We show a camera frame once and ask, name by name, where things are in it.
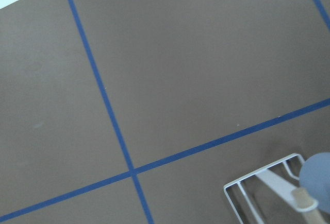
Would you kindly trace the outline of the light blue plastic cup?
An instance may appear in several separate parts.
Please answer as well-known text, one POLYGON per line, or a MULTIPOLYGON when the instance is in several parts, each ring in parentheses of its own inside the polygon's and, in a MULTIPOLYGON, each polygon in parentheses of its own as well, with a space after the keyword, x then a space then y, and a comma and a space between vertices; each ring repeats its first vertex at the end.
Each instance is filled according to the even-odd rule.
POLYGON ((308 158, 299 173, 300 186, 319 202, 319 209, 329 214, 329 152, 308 158))

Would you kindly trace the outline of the brown table mat blue grid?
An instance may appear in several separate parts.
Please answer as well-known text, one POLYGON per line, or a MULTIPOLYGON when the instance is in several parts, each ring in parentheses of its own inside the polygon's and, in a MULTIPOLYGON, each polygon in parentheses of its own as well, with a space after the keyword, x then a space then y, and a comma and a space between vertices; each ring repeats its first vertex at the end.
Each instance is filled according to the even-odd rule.
POLYGON ((223 186, 329 151, 329 0, 1 10, 1 223, 237 223, 223 186))

